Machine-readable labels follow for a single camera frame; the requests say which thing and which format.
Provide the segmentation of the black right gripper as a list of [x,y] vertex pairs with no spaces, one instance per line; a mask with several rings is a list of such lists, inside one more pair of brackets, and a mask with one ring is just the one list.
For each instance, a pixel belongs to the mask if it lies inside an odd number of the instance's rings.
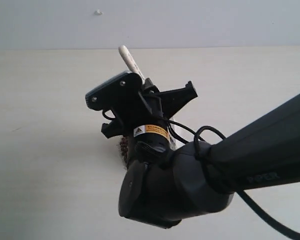
[[176,149],[172,138],[181,140],[172,128],[172,118],[197,96],[191,81],[182,88],[161,91],[147,78],[137,93],[119,97],[114,106],[101,110],[110,121],[102,124],[101,132],[108,139],[128,136],[128,168],[136,160],[165,163]]

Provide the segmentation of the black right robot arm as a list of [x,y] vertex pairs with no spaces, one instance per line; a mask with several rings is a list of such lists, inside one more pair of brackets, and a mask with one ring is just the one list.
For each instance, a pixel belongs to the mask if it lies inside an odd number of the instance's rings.
[[127,140],[121,217],[169,229],[223,211],[234,194],[253,205],[246,190],[300,182],[300,94],[219,143],[201,139],[202,126],[175,149],[171,118],[196,97],[191,82],[160,91],[135,73],[86,94],[90,109],[113,113],[101,132]]

